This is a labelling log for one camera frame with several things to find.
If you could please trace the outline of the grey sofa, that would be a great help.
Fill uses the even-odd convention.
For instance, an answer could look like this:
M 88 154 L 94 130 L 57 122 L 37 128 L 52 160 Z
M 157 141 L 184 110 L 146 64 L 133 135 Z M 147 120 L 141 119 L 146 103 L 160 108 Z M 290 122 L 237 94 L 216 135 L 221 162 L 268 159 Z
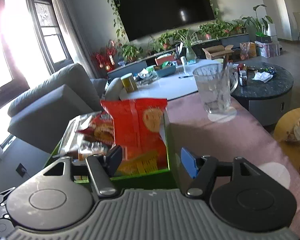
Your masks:
M 91 79 L 78 63 L 52 74 L 15 98 L 8 109 L 8 131 L 18 139 L 51 153 L 71 119 L 102 110 L 106 79 Z

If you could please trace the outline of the blue tray on table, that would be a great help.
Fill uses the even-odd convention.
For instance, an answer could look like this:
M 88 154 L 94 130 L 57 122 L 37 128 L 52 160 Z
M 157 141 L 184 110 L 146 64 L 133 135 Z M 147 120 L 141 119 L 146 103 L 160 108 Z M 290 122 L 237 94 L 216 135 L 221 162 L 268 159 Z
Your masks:
M 157 77 L 163 78 L 170 75 L 173 75 L 176 71 L 176 66 L 166 66 L 165 68 L 162 68 L 160 70 L 156 70 L 155 73 Z

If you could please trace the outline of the red checkered cookie bag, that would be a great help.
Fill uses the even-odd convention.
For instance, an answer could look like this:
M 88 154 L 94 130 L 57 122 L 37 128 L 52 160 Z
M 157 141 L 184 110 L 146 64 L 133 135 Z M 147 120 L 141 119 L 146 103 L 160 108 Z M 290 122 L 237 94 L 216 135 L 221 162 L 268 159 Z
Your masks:
M 83 139 L 89 142 L 101 142 L 107 146 L 114 144 L 114 124 L 112 117 L 107 112 L 98 113 L 85 129 L 77 130 Z

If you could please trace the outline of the glass vase with plant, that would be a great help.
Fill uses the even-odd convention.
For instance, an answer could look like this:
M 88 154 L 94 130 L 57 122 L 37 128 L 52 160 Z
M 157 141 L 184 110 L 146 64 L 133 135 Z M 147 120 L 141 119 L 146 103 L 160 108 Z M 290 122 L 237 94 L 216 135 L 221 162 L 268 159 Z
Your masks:
M 194 50 L 193 44 L 196 41 L 196 36 L 194 34 L 186 34 L 184 37 L 184 46 L 186 47 L 186 59 L 187 61 L 195 60 L 197 58 Z

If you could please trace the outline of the open cardboard box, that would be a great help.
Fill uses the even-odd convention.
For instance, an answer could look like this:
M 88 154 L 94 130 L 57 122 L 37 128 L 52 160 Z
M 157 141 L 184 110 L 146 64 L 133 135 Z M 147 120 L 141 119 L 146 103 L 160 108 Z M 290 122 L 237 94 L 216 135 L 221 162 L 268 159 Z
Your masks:
M 217 45 L 209 48 L 203 48 L 203 52 L 205 53 L 206 59 L 208 60 L 215 60 L 215 59 L 221 59 L 226 55 L 232 54 L 233 51 L 233 45 L 227 45 L 226 47 L 223 45 Z

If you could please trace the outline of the clear bread bag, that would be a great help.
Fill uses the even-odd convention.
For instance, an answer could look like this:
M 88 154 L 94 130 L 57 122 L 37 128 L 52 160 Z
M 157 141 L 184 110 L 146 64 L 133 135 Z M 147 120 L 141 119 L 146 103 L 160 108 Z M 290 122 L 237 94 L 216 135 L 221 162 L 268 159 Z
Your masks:
M 61 139 L 58 154 L 66 155 L 69 152 L 77 152 L 84 137 L 84 135 L 77 133 L 77 131 L 86 129 L 89 125 L 90 119 L 91 116 L 85 114 L 79 115 L 69 121 L 68 126 Z

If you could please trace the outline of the green cardboard box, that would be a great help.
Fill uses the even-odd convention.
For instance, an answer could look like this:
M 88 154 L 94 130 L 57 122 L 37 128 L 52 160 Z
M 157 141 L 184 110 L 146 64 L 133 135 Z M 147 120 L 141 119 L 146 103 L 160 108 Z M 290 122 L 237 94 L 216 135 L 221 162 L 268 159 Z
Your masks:
M 86 159 L 95 154 L 119 189 L 174 189 L 177 182 L 164 139 L 165 128 L 161 126 L 158 141 L 148 150 L 119 146 L 115 144 L 113 120 L 107 112 L 83 114 L 69 121 L 46 165 L 70 157 L 77 166 L 74 181 L 88 186 Z

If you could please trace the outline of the white round coffee table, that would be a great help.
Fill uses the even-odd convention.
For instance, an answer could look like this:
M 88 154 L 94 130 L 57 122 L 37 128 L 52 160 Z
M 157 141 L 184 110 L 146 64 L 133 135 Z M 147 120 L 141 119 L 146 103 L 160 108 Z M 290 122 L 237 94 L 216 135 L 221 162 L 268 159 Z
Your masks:
M 219 63 L 218 60 L 197 60 L 195 64 L 178 66 L 176 72 L 167 77 L 162 77 L 149 85 L 144 85 L 138 90 L 127 93 L 121 90 L 120 99 L 139 99 L 139 98 L 166 98 L 168 101 L 181 98 L 183 96 L 198 92 L 193 71 L 201 66 Z

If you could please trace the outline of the dark marble round table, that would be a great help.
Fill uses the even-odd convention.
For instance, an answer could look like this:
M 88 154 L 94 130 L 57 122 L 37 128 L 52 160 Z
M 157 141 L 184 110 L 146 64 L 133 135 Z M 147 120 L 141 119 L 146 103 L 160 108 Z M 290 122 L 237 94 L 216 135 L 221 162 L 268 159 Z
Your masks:
M 272 69 L 275 73 L 264 83 L 253 80 L 255 73 L 249 70 L 247 85 L 244 87 L 239 85 L 231 96 L 262 126 L 270 126 L 277 123 L 290 110 L 294 79 L 289 71 L 275 64 L 258 62 L 255 68 Z

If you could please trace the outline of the yellow canister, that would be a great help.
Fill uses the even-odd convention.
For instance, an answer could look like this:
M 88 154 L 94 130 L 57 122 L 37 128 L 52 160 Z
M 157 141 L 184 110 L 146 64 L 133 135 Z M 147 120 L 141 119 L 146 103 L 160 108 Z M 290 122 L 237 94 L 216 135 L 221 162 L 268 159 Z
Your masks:
M 138 90 L 132 73 L 125 74 L 124 76 L 121 76 L 120 79 L 127 93 Z

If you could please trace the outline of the black wall television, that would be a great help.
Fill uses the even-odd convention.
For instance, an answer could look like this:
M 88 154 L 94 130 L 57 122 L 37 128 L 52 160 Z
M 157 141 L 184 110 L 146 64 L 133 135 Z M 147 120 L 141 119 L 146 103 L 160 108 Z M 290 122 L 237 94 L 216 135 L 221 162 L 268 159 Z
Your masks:
M 211 21 L 210 0 L 112 0 L 130 41 L 185 25 Z

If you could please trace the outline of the large red snack bag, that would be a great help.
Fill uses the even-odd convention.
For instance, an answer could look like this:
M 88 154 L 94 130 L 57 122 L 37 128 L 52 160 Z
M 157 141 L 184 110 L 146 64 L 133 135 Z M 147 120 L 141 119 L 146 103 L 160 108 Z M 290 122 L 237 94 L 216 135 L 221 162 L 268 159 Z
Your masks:
M 123 149 L 116 176 L 168 168 L 167 150 L 160 135 L 167 99 L 102 100 L 101 105 L 113 119 L 114 142 Z

